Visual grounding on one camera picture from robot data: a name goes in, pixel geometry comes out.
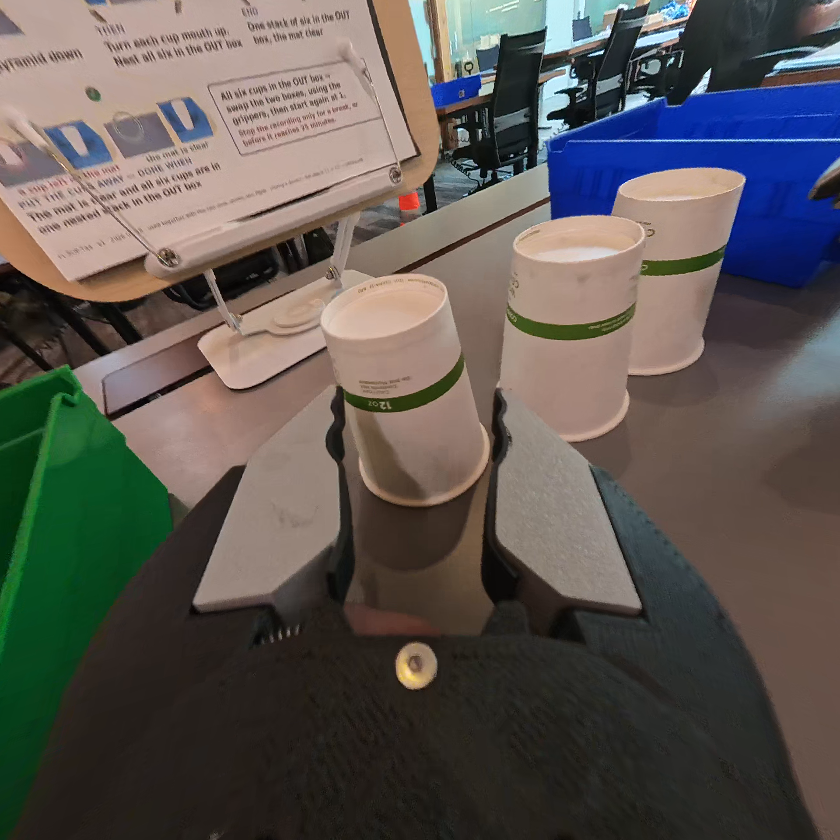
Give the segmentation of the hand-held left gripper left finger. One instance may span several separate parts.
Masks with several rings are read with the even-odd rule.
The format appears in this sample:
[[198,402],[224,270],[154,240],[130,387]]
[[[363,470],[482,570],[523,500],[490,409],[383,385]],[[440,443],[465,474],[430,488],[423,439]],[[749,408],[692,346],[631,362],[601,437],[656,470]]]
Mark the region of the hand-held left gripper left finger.
[[249,459],[193,597],[199,613],[344,604],[354,576],[343,390],[328,388]]

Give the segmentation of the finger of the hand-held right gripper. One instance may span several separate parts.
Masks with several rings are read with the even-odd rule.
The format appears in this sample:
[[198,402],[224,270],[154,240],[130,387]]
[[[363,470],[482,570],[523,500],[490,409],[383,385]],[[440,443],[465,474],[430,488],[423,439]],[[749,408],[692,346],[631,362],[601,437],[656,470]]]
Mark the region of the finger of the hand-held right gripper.
[[839,171],[840,160],[837,158],[817,178],[808,194],[809,200],[830,201],[835,209],[839,209]]

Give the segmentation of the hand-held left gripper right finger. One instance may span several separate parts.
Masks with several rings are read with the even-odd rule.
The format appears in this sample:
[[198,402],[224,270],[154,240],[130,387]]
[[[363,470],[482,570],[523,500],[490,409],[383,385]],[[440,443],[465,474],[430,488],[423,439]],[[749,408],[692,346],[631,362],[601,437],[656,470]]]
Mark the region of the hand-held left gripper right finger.
[[513,392],[496,389],[480,578],[528,617],[638,616],[637,593],[590,462]]

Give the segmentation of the white paper cup green band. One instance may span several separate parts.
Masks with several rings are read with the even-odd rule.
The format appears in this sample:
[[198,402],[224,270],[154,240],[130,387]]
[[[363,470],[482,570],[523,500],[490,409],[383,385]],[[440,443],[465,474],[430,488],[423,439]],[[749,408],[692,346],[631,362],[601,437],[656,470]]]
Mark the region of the white paper cup green band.
[[570,443],[627,414],[647,233],[612,215],[535,225],[512,246],[499,385]]
[[366,280],[323,310],[321,329],[367,489],[405,508],[442,505],[490,454],[446,286]]
[[612,214],[644,228],[628,372],[665,375],[699,360],[746,177],[717,167],[654,172],[617,191]]

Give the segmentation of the green plastic bin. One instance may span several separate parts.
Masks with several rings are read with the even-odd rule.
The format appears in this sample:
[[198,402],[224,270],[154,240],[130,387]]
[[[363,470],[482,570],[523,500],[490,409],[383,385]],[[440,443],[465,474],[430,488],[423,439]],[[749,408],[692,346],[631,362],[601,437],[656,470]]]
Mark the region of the green plastic bin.
[[165,485],[69,367],[2,390],[2,838],[93,634],[171,530]]

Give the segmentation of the large blue plastic bin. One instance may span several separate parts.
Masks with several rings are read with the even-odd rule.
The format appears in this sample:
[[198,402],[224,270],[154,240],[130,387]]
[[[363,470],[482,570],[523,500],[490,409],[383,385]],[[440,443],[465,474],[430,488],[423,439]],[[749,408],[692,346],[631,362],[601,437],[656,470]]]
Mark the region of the large blue plastic bin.
[[809,194],[839,155],[838,82],[690,96],[642,107],[547,143],[552,217],[607,215],[640,175],[716,167],[746,177],[722,268],[789,288],[838,263],[838,210]]

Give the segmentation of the black office chair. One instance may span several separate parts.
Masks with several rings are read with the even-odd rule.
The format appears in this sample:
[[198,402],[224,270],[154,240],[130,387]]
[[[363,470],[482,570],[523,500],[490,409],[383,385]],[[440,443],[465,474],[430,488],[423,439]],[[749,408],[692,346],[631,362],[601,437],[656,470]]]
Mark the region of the black office chair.
[[639,35],[648,14],[648,4],[633,9],[618,9],[604,50],[590,57],[584,97],[572,105],[569,126],[580,128],[588,123],[613,116],[626,102],[627,73]]
[[490,170],[519,174],[536,165],[539,146],[539,77],[547,29],[500,40],[490,101]]

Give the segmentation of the small blue bin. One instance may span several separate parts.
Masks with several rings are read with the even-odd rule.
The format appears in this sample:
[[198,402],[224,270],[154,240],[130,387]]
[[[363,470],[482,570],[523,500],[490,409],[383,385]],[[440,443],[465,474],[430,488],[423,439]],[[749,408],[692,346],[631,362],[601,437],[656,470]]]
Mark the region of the small blue bin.
[[433,84],[430,91],[436,110],[446,109],[476,98],[480,93],[482,84],[483,79],[480,74]]

